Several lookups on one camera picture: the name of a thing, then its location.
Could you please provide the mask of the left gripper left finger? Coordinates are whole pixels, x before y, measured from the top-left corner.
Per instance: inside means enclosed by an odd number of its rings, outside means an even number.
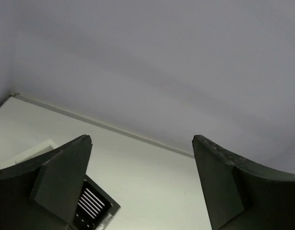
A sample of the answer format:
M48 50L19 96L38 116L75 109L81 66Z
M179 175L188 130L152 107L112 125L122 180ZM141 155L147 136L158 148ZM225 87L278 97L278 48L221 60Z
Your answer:
M82 135L0 169L0 230L72 230L91 155Z

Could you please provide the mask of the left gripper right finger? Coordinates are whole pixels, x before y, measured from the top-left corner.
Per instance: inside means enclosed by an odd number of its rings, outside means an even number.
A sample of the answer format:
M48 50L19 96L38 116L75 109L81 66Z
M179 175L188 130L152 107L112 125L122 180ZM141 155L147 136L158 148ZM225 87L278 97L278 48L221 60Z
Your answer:
M295 174L253 162L202 135L192 140L214 230L295 230Z

